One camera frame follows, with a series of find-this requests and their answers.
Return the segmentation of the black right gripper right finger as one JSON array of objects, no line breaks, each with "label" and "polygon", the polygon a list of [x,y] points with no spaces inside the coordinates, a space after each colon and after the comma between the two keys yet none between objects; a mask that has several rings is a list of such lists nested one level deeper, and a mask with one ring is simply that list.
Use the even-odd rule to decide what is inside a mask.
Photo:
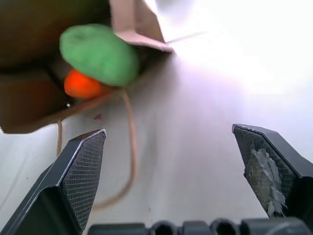
[{"label": "black right gripper right finger", "polygon": [[234,124],[232,133],[244,177],[268,216],[313,219],[313,163],[275,131]]}]

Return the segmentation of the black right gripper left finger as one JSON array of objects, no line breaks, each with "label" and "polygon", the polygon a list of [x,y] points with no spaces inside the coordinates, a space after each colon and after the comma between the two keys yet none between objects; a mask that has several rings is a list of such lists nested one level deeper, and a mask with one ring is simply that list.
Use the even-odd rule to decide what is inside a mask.
[{"label": "black right gripper left finger", "polygon": [[100,181],[107,133],[71,139],[38,177],[0,235],[82,235]]}]

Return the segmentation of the orange plush toy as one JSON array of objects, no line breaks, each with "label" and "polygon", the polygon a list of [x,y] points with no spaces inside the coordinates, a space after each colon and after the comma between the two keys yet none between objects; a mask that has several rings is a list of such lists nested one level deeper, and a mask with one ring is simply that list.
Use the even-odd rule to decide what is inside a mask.
[{"label": "orange plush toy", "polygon": [[71,69],[64,80],[64,89],[66,94],[73,98],[91,99],[111,93],[114,87],[104,85],[76,69]]}]

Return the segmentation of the brown paper bag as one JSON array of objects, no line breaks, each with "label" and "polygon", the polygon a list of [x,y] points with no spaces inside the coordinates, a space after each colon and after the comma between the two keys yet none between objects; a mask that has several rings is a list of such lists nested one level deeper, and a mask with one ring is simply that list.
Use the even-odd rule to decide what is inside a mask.
[{"label": "brown paper bag", "polygon": [[129,122],[131,170],[118,194],[95,205],[101,210],[123,198],[134,181],[136,134],[127,89],[138,77],[95,98],[67,95],[64,80],[74,68],[60,53],[60,36],[72,26],[85,24],[106,25],[131,45],[140,60],[138,77],[155,63],[157,53],[173,52],[145,0],[0,0],[0,129],[6,134],[28,134],[54,123],[62,128],[64,119],[120,92]]}]

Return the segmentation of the green plush toy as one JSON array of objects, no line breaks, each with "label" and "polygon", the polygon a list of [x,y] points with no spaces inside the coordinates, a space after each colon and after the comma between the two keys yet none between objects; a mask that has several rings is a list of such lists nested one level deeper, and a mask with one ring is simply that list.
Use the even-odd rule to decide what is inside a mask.
[{"label": "green plush toy", "polygon": [[72,26],[61,34],[59,48],[73,68],[106,85],[124,87],[138,77],[137,52],[106,25]]}]

